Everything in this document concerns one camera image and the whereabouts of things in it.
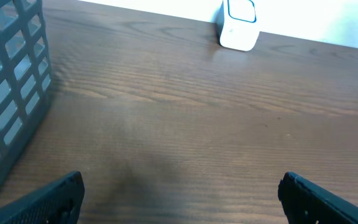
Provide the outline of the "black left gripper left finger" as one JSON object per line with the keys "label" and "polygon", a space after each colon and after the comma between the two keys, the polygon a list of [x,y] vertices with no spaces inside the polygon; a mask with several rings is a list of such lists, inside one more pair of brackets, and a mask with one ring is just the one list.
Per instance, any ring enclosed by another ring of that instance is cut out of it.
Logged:
{"label": "black left gripper left finger", "polygon": [[0,208],[0,224],[76,224],[85,195],[80,172],[67,175]]}

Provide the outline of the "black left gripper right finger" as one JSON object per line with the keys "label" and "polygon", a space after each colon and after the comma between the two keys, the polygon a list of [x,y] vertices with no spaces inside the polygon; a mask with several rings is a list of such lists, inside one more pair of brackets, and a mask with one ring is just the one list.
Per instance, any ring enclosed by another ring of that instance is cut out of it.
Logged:
{"label": "black left gripper right finger", "polygon": [[304,177],[286,172],[278,199],[289,223],[357,223],[358,207]]}

